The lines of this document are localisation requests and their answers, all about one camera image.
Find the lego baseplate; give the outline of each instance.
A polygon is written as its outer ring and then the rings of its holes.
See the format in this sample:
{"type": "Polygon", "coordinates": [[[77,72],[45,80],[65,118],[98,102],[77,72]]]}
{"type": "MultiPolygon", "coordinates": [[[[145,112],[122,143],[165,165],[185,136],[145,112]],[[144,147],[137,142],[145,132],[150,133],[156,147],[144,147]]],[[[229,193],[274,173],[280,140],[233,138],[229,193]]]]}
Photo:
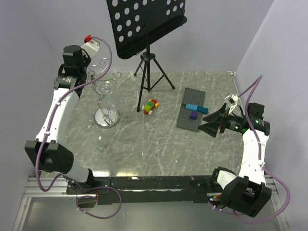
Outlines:
{"type": "Polygon", "coordinates": [[[201,124],[202,113],[197,112],[198,116],[196,120],[189,119],[191,110],[186,109],[186,104],[191,103],[203,107],[205,100],[205,92],[202,90],[196,90],[191,88],[185,88],[182,105],[178,115],[176,126],[178,128],[185,128],[192,131],[198,131],[198,126],[201,124]]]}

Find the black music stand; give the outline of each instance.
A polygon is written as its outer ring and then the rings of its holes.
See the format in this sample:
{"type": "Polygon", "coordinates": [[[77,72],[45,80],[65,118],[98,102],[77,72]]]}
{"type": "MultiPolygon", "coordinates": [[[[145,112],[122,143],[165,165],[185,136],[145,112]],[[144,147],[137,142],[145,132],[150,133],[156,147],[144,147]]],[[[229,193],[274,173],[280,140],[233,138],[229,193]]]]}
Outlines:
{"type": "Polygon", "coordinates": [[[107,0],[110,20],[115,37],[117,55],[121,59],[129,59],[133,55],[141,55],[134,76],[137,75],[144,62],[143,75],[140,87],[137,112],[140,111],[142,90],[152,90],[153,87],[165,77],[172,89],[175,87],[150,53],[150,45],[166,34],[187,22],[185,13],[185,0],[107,0]],[[154,60],[162,76],[151,86],[150,61],[154,60]]]}

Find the toy car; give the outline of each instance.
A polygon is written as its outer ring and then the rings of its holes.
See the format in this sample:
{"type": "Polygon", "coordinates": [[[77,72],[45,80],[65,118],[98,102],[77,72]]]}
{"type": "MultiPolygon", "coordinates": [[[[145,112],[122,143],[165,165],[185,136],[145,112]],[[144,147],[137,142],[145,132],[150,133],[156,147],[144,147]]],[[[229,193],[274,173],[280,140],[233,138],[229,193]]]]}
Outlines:
{"type": "Polygon", "coordinates": [[[151,115],[153,113],[152,109],[158,106],[159,106],[159,103],[157,102],[157,100],[150,99],[149,102],[145,106],[142,107],[143,113],[151,115]]]}

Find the tripod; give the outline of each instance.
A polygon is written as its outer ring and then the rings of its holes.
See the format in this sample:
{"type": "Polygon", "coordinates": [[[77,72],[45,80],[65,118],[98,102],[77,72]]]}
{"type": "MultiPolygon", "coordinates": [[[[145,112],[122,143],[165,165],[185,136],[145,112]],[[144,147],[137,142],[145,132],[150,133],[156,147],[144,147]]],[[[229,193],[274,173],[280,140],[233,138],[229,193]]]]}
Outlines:
{"type": "Polygon", "coordinates": [[[140,94],[139,94],[139,99],[138,99],[138,106],[137,106],[137,112],[140,111],[140,103],[141,103],[141,97],[142,97],[142,91],[143,89],[146,89],[148,91],[151,91],[155,85],[163,78],[165,77],[168,81],[168,83],[171,85],[172,89],[175,89],[175,87],[172,85],[170,79],[168,78],[168,76],[166,75],[166,73],[164,72],[164,70],[162,69],[162,67],[159,65],[158,61],[155,58],[155,54],[150,53],[150,45],[147,45],[146,47],[146,52],[142,53],[142,55],[140,55],[141,57],[141,61],[137,67],[137,70],[134,73],[134,76],[137,75],[137,72],[139,71],[140,67],[142,66],[142,63],[144,62],[144,68],[143,68],[143,75],[142,75],[142,81],[141,81],[141,86],[140,86],[140,94]],[[159,70],[163,73],[163,75],[156,81],[156,83],[153,84],[153,86],[151,86],[151,74],[150,74],[150,61],[154,60],[154,62],[156,63],[156,65],[158,66],[159,70]],[[148,83],[147,87],[144,87],[144,79],[145,79],[145,73],[147,73],[147,78],[146,81],[148,83]]]}

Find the gray marble surface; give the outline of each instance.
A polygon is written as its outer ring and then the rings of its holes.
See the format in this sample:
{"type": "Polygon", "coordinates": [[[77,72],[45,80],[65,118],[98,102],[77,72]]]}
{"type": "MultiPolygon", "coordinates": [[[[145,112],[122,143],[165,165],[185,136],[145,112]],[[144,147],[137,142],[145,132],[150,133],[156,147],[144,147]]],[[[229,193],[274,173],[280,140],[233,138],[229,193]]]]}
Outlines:
{"type": "MultiPolygon", "coordinates": [[[[243,155],[241,134],[226,130],[212,138],[201,131],[176,127],[185,87],[205,91],[204,107],[210,114],[223,105],[227,93],[236,93],[230,74],[168,72],[167,75],[176,89],[162,79],[151,92],[144,90],[141,104],[149,99],[159,102],[152,115],[144,115],[142,111],[136,112],[141,73],[136,77],[123,73],[119,89],[125,107],[120,109],[120,122],[109,129],[93,126],[86,130],[78,123],[75,117],[78,110],[89,110],[93,116],[98,108],[99,96],[91,87],[85,87],[85,96],[74,108],[66,130],[66,147],[75,159],[92,169],[95,176],[211,175],[218,166],[238,173],[243,155]],[[98,150],[89,139],[94,129],[104,133],[107,146],[103,150],[98,150]]],[[[159,76],[160,73],[153,72],[152,82],[159,76]]]]}

